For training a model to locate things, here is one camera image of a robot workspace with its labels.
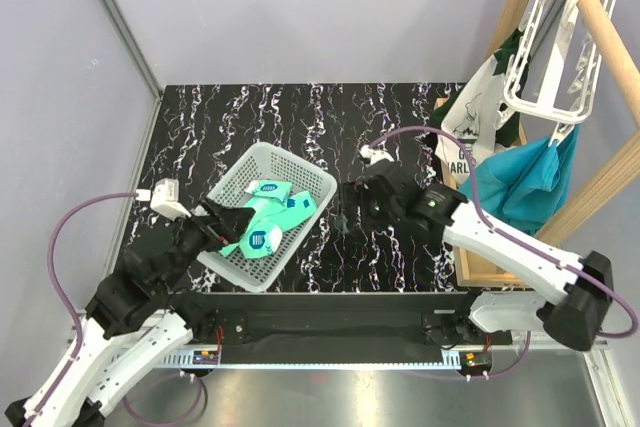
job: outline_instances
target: black marble surface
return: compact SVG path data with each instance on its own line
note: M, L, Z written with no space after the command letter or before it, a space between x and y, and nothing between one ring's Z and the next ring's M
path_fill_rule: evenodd
M355 180L360 147L397 127L424 125L436 99L462 84L190 85L167 87L144 161L140 188L180 181L180 201L193 208L254 142L283 147ZM384 146L425 186L437 181L433 152L408 134ZM447 246L429 253L394 229L342 235L334 229L337 197L269 289L272 292L404 292L457 290ZM167 221L135 204L122 248L151 248ZM238 290L196 263L181 285L200 292Z

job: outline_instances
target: metal floor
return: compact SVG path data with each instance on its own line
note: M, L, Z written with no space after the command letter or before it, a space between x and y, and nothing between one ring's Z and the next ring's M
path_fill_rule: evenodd
M494 353L495 370L515 353ZM131 392L134 409L169 422L189 407L195 387L172 379L148 396L145 386L166 376L156 370ZM433 375L454 376L451 372ZM489 382L434 381L407 372L239 371L207 376L206 409L196 427L538 427L603 426L582 354L532 351L512 374ZM119 406L109 427L141 425Z

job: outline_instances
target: black cable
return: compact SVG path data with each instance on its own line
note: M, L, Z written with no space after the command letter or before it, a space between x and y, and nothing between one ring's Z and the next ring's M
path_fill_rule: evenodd
M164 312L165 312L165 313L167 313L167 311L169 310L169 307L170 307L170 305L169 305L169 304L170 304L170 303L171 303L171 301L173 300L173 296L174 296L174 295L177 295L177 294L179 294L179 293L185 292L185 291L187 291L187 290L191 290L191 288L190 288L190 287L180 287L179 289L176 289L176 290L174 290L173 292L171 292L171 293L169 294L169 296L167 297L167 302L164 304L164 309L163 309L163 310L164 310Z
M426 335L427 337L429 337L429 340L430 340L431 342L433 342L434 344L436 344L438 347L440 347L442 350L451 350L451 349L453 349L455 346L457 346L457 345L460 343L460 341L462 340L462 337L460 336L460 334L458 334L458 338L456 339L456 341L455 341L453 344L451 344L450 346L445 347L444 345L441 345L441 344L439 344L438 342L436 342L435 340L433 340L433 337L431 337L431 336L429 335L429 331L428 331L428 330L425 330L425 331L424 331L424 335Z

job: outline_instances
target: printed logo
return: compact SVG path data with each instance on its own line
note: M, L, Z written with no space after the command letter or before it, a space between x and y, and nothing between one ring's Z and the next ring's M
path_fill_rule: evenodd
M251 238L249 239L249 245L253 249L259 249L264 245L265 236L267 233L264 230L258 230L251 234Z

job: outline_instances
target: white plastic hanger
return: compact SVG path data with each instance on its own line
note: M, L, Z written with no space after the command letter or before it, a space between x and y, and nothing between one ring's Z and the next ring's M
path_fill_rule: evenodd
M577 3L580 0L567 0L537 100L529 102L517 96L526 61L547 1L535 0L533 11L520 40L518 52L510 62L504 87L504 100L507 109L500 113L497 126L498 128L502 127L515 112L521 112L557 122L558 125L552 135L552 140L561 142L573 130L566 126L583 122L593 110L593 98L601 57L597 53L595 43L588 37L589 41L583 43L583 50L576 67L578 75L569 89L569 93L580 92L580 96L576 98L569 110L555 108L558 87L579 14ZM611 17L615 0L601 1L605 11Z

